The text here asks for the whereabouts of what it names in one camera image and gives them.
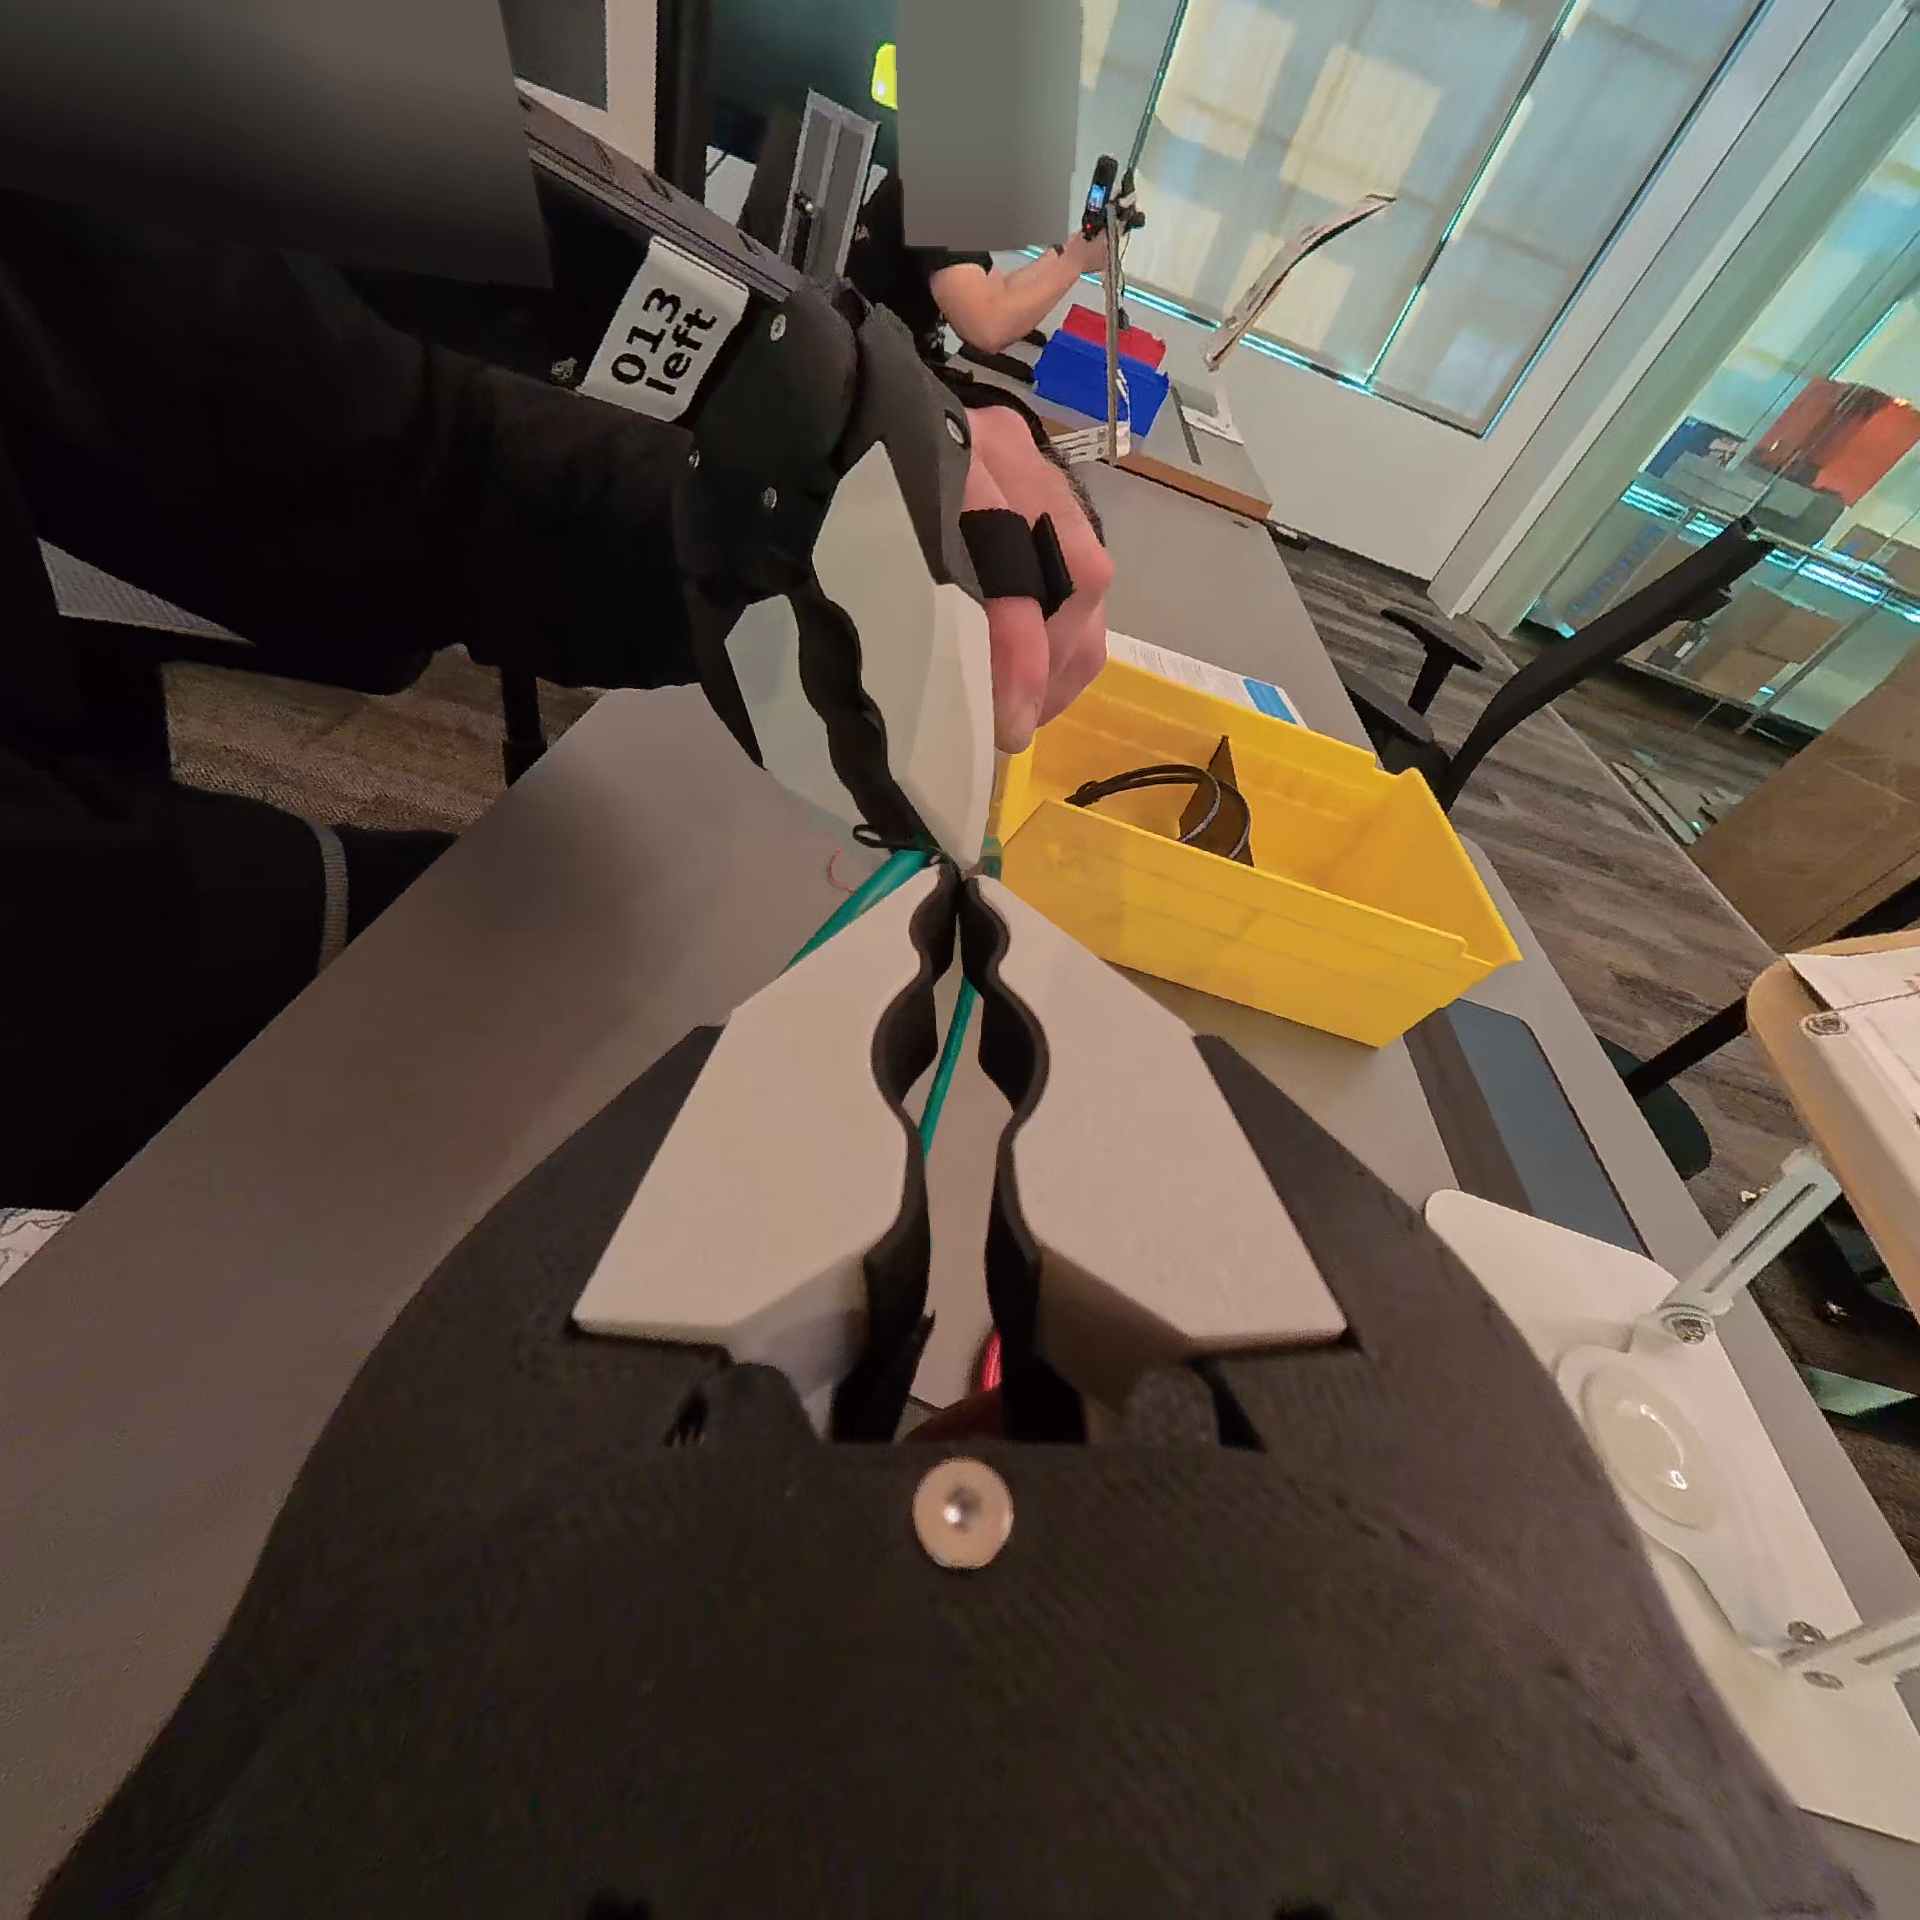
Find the small white desk stand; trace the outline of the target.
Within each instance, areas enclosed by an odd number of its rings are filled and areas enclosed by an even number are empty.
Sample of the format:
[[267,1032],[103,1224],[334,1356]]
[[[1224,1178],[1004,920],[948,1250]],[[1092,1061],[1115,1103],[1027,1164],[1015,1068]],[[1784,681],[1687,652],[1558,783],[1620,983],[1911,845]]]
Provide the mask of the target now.
[[1117,209],[1105,209],[1104,231],[1104,264],[1101,264],[1101,315],[1104,315],[1104,375],[1105,375],[1105,420],[1104,426],[1073,427],[1054,439],[1068,464],[1108,464],[1117,467],[1126,453],[1129,439],[1120,420],[1120,223]]

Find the yellow plastic bin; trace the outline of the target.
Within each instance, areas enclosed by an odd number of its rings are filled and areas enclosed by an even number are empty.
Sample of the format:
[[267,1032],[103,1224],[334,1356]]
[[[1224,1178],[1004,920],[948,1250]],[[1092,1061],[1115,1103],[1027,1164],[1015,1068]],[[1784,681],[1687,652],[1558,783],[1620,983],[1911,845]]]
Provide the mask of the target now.
[[993,833],[1099,957],[1371,1049],[1520,960],[1427,783],[1311,728],[1188,731],[1087,685],[1004,765]]

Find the wooden edged table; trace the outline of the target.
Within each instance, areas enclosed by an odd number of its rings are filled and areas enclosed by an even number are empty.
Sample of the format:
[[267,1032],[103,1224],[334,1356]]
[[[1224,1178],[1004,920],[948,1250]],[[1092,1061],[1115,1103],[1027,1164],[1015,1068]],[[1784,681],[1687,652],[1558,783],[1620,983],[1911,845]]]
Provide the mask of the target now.
[[[1126,434],[1126,453],[1117,469],[1134,474],[1166,490],[1203,498],[1247,521],[1265,521],[1273,513],[1273,492],[1261,481],[1247,448],[1220,439],[1185,420],[1184,401],[1188,394],[1172,383],[1168,396],[1144,439]],[[1104,426],[1095,416],[1078,416],[1060,404],[1046,403],[1030,389],[1030,401],[1055,439],[1073,427]]]

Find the stack of cardboard boxes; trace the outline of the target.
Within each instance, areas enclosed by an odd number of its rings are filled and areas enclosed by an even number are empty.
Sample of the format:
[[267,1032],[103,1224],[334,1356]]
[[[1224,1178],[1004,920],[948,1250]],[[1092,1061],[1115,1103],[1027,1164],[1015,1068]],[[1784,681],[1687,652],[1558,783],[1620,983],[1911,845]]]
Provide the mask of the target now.
[[1779,953],[1839,938],[1917,876],[1917,698],[1895,674],[1711,826],[1691,850]]

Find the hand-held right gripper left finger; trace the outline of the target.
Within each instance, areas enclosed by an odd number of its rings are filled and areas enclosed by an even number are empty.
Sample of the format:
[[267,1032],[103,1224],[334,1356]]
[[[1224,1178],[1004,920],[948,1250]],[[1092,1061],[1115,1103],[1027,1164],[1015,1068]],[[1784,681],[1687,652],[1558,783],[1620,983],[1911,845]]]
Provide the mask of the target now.
[[779,1372],[837,1443],[896,1437],[929,1333],[905,1099],[942,1049],[958,877],[891,893],[733,1009],[574,1306],[576,1331]]

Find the grey metal bracket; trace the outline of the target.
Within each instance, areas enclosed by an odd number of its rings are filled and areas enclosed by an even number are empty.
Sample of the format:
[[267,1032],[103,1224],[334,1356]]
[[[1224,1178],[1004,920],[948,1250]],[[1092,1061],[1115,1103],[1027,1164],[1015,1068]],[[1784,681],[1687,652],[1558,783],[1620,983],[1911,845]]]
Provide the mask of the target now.
[[871,120],[817,91],[806,95],[799,113],[769,111],[741,231],[832,288],[846,274],[875,141]]

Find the black office chair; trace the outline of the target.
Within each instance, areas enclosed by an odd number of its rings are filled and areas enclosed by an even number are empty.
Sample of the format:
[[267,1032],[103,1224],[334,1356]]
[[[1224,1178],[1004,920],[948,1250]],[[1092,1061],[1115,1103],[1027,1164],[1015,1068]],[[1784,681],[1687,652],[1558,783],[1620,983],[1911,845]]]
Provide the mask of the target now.
[[1335,673],[1380,765],[1390,776],[1419,776],[1436,804],[1452,813],[1481,764],[1525,720],[1601,667],[1624,661],[1643,642],[1657,640],[1665,628],[1697,625],[1728,608],[1733,588],[1779,547],[1750,516],[1733,520],[1687,561],[1517,667],[1493,691],[1472,731],[1452,749],[1432,731],[1432,700],[1454,673],[1486,673],[1487,655],[1470,648],[1432,617],[1385,608],[1382,619],[1423,649],[1423,664],[1407,698],[1382,691],[1345,665]]

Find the person's left forearm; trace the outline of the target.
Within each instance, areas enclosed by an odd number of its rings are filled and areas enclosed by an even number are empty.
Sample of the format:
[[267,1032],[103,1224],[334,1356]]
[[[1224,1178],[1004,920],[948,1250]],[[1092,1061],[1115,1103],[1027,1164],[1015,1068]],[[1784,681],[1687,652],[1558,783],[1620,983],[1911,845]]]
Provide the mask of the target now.
[[688,434],[422,344],[329,266],[5,192],[5,448],[35,535],[332,681],[448,645],[699,677]]

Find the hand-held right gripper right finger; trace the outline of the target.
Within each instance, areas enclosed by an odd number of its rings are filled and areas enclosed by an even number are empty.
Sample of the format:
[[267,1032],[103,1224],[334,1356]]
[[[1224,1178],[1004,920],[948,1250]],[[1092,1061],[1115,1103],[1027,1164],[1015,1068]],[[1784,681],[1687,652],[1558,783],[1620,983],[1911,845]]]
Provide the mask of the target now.
[[1078,1440],[1163,1370],[1344,1340],[1184,1020],[991,877],[967,882],[967,983],[1008,1107],[983,1268],[1012,1437]]

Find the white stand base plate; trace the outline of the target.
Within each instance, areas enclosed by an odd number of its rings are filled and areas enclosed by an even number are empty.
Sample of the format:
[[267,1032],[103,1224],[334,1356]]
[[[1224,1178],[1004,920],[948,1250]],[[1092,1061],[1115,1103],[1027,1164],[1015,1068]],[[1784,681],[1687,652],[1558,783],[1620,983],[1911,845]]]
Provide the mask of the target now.
[[1556,1380],[1697,1666],[1790,1799],[1916,1843],[1917,1733],[1899,1687],[1822,1691],[1779,1666],[1792,1620],[1827,1637],[1872,1620],[1719,1337],[1655,1325],[1672,1276],[1462,1192],[1438,1192],[1427,1225]]

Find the curved clear stand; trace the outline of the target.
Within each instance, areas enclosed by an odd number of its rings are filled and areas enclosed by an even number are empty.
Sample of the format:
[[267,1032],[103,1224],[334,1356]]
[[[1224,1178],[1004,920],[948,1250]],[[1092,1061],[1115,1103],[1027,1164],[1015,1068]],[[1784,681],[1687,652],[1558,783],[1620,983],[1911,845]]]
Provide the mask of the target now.
[[1316,378],[1365,392],[1371,383],[1377,347],[1349,347],[1329,341],[1336,315],[1349,300],[1357,271],[1345,255],[1349,239],[1397,205],[1395,194],[1360,194],[1328,215],[1295,228],[1260,259],[1256,271],[1211,327],[1203,351],[1211,418],[1219,437],[1246,443],[1247,418],[1238,407],[1236,355],[1275,362]]

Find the white document clamp plate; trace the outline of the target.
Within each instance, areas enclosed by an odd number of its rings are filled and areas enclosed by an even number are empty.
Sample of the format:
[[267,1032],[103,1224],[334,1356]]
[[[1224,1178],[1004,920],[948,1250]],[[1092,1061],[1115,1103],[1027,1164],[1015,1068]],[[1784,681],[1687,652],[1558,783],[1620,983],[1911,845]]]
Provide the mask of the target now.
[[1904,1045],[1916,1039],[1892,1001],[1801,1015],[1792,1032],[1795,1105],[1827,1146],[1872,1169],[1872,1185],[1917,1196],[1917,1081]]

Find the wooden document board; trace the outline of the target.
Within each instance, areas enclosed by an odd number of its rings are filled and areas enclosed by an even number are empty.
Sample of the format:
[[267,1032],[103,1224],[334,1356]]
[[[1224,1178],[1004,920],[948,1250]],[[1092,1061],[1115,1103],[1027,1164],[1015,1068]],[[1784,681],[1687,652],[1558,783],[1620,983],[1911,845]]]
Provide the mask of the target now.
[[[1809,951],[1872,953],[1899,946],[1916,946],[1916,930],[1869,936],[1863,939],[1814,946]],[[1839,1144],[1822,1144],[1809,1130],[1808,1117],[1804,1117],[1801,1109],[1792,1099],[1792,1096],[1797,1092],[1797,1043],[1792,1039],[1792,1032],[1797,1028],[1798,1018],[1817,1010],[1817,1003],[1812,994],[1798,983],[1797,973],[1790,970],[1787,955],[1775,960],[1757,976],[1753,988],[1747,992],[1743,1005],[1748,1015],[1748,1028],[1763,1048],[1763,1051],[1767,1053],[1767,1063],[1774,1076],[1780,1081],[1782,1091],[1787,1092],[1790,1105],[1804,1122],[1809,1144],[1817,1148],[1820,1156],[1827,1162],[1828,1171],[1837,1180],[1837,1187],[1847,1197],[1851,1211],[1855,1215],[1857,1224],[1876,1244],[1876,1250],[1883,1265],[1887,1266],[1887,1273],[1895,1279],[1897,1288],[1911,1299],[1916,1299],[1917,1196],[1911,1202],[1902,1200],[1899,1193],[1887,1193],[1886,1188],[1875,1187],[1869,1180],[1872,1169],[1857,1169],[1855,1164],[1848,1164]]]

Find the printed instruction sheet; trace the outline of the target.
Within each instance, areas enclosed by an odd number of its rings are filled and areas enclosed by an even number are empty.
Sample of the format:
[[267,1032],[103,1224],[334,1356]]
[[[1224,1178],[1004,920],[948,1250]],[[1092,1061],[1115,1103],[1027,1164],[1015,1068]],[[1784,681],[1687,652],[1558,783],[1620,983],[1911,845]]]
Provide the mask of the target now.
[[1820,1061],[1875,1114],[1917,1121],[1917,955],[1798,951],[1787,957],[1812,994],[1804,1020]]

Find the black twist tie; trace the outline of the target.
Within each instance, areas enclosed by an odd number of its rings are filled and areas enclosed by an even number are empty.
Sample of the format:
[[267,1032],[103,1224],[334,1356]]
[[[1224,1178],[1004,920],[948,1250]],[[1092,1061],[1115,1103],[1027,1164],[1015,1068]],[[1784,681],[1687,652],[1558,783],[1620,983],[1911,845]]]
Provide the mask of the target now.
[[918,864],[947,867],[961,876],[1001,876],[1004,850],[1001,839],[993,833],[983,834],[979,856],[971,864],[942,848],[925,829],[887,833],[871,824],[857,824],[853,827],[853,839],[869,850],[885,853],[889,857],[907,857]]

